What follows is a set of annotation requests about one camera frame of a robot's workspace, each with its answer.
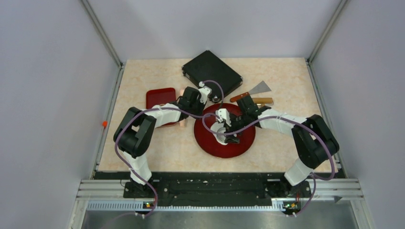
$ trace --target marble tabletop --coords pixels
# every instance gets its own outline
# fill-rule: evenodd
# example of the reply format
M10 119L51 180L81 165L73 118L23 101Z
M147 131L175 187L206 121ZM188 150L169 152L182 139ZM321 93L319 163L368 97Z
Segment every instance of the marble tabletop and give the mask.
M99 171L127 171L128 167L114 152L113 134L126 111L134 106L145 108L148 90L194 85L182 75L181 66L189 59L128 60L117 95ZM252 97L272 97L273 109L290 115L309 117L320 114L312 82L304 58L230 58L223 61L244 78L243 84L225 98L252 89L264 80L271 92ZM234 158L218 158L204 152L197 144L194 119L187 125L157 128L146 152L151 171L170 172L284 172L298 158L294 140L273 130L256 128L256 138L244 154ZM329 161L317 172L330 172Z

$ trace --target black box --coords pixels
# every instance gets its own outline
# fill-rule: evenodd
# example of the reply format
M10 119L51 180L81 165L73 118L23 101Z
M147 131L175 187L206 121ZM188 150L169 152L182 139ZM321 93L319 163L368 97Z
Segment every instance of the black box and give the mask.
M181 69L183 75L196 86L198 86L199 82L205 80L218 82L224 91L224 96L229 95L243 83L242 76L209 50L183 65ZM206 83L205 85L212 89L209 96L210 101L219 102L221 100L221 91L218 86L214 83Z

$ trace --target gray floor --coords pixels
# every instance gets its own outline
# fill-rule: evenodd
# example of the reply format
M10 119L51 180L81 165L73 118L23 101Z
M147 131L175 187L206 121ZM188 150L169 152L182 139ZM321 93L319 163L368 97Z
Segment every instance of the gray floor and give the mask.
M82 229L99 229L122 214L88 211ZM104 229L357 229L348 203L313 202L297 218L280 217L279 212L155 212L143 220L124 216Z

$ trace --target red round plate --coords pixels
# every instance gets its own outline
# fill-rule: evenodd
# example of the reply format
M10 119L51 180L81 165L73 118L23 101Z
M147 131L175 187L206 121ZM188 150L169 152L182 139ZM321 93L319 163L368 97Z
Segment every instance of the red round plate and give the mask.
M220 104L214 104L210 107L207 107L203 114L206 113L215 113ZM238 106L233 104L223 104L222 108L226 108L230 113L235 115L241 115L241 110ZM211 127L215 122L214 116L209 116L205 119L205 123L208 127ZM207 153L222 157L222 158L231 158L234 156L239 156L242 153L246 152L250 146L253 144L255 139L256 130L254 126L249 127L243 132L238 134L240 139L239 144L228 143L227 145L222 145L215 139L215 136L206 130L203 126L202 119L198 119L194 124L194 136L197 140L198 145Z

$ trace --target wooden handle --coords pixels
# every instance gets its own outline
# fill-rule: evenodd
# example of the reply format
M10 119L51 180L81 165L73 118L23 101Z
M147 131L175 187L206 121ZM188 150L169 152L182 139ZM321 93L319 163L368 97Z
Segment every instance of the wooden handle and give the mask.
M240 94L240 95L237 95L237 96L235 96L235 97L232 97L230 100L231 100L231 103L233 103L233 102L236 102L237 100L239 100L239 99L241 99L241 98L243 98L243 97L246 97L246 96L248 96L249 95L249 92L245 92L245 93L243 93L243 94Z
M255 104L273 104L273 98L252 98Z

